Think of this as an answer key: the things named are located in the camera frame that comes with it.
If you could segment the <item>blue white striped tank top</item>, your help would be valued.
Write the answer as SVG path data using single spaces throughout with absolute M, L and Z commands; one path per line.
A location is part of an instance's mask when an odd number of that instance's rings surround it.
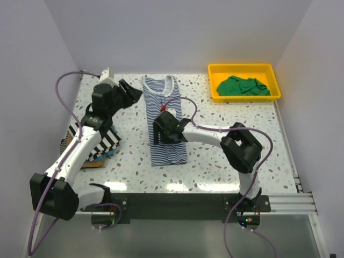
M 144 76 L 142 89 L 146 103 L 146 120 L 152 166 L 185 164 L 185 143 L 173 135 L 182 120 L 179 86 L 174 76 L 157 80 Z

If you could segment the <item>black white thin-striped tank top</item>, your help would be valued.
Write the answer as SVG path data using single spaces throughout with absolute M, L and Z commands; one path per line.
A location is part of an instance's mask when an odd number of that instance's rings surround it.
M 68 147 L 68 140 L 67 138 L 64 138 L 60 142 L 60 155 L 62 155 L 62 153 L 66 150 L 67 147 Z

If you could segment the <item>yellow plastic tray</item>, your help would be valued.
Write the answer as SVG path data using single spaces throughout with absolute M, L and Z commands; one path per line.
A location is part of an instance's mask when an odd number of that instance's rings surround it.
M 272 65 L 268 63 L 212 63 L 208 65 L 211 98 L 215 103 L 224 102 L 274 102 L 281 98 L 281 91 Z M 267 86 L 269 96 L 220 96 L 217 88 L 230 76 L 242 79 L 256 78 Z

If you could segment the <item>black white wide-striped tank top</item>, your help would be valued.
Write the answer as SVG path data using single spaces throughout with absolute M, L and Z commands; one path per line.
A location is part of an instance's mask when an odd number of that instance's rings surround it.
M 60 145 L 60 153 L 62 153 L 73 137 L 78 129 L 77 124 L 71 124 L 68 127 L 67 134 L 64 140 L 61 141 Z M 106 133 L 105 137 L 101 140 L 101 142 L 91 151 L 86 159 L 86 163 L 90 162 L 97 162 L 97 161 L 105 161 L 106 158 L 111 157 L 114 155 L 114 150 L 119 146 L 121 138 L 117 135 L 117 130 L 114 125 Z

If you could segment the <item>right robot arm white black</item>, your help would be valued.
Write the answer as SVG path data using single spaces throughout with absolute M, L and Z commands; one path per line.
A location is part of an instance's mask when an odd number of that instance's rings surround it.
M 154 144 L 200 142 L 222 149 L 229 164 L 239 174 L 239 204 L 245 211 L 252 211 L 259 204 L 261 187 L 257 181 L 257 163 L 262 145 L 241 123 L 229 131 L 194 125 L 191 119 L 177 120 L 170 112 L 163 111 L 153 121 Z

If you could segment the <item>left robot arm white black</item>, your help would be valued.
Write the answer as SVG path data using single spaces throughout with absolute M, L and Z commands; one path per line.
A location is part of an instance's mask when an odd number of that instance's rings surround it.
M 91 151 L 111 129 L 117 111 L 136 104 L 142 91 L 125 80 L 117 83 L 103 79 L 95 85 L 85 115 L 79 123 L 74 139 L 43 174 L 35 173 L 30 179 L 33 209 L 62 220 L 70 220 L 81 208 L 93 205 L 100 211 L 111 206 L 108 187 L 92 184 L 84 190 L 73 189 L 76 174 Z

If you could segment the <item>light blue folded tank top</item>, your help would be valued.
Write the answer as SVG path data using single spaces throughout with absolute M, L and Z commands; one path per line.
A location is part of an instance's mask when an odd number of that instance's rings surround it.
M 86 161 L 103 160 L 114 155 L 115 150 L 120 145 L 121 138 L 117 135 L 115 127 L 112 125 L 101 142 L 91 151 Z

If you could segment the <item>green tank top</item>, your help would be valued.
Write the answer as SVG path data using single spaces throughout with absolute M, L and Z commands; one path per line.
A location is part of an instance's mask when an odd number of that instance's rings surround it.
M 270 96 L 267 86 L 256 78 L 230 76 L 217 87 L 220 96 Z

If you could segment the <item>tan folded tank top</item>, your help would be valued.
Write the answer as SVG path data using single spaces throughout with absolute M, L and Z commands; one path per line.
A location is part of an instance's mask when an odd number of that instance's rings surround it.
M 72 141 L 72 137 L 71 137 L 71 135 L 68 133 L 67 135 L 66 135 L 66 137 L 65 138 L 67 138 L 67 140 L 68 140 L 68 145 L 71 143 L 71 141 Z M 95 161 L 95 160 L 93 160 L 93 161 L 91 161 L 91 162 L 89 162 L 89 161 L 86 161 L 83 165 L 82 165 L 82 169 L 88 169 L 88 168 L 103 168 L 103 167 L 105 167 L 105 160 L 103 159 L 103 160 L 97 160 L 97 161 Z

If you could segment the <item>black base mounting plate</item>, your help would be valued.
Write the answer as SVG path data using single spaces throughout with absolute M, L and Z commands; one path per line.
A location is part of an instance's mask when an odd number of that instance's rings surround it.
M 122 210 L 120 223 L 131 220 L 221 220 L 225 221 L 231 208 L 240 199 L 239 193 L 112 193 L 112 202 Z M 113 207 L 88 206 L 81 212 L 95 216 L 110 212 L 118 217 L 119 209 Z M 258 215 L 271 212 L 270 200 L 261 195 L 255 200 L 243 200 L 232 212 L 228 222 L 236 223 L 240 215 Z

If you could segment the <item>aluminium frame rail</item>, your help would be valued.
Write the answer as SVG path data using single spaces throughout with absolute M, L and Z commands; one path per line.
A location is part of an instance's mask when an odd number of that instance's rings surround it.
M 318 214 L 311 193 L 281 193 L 269 195 L 271 213 L 277 215 Z

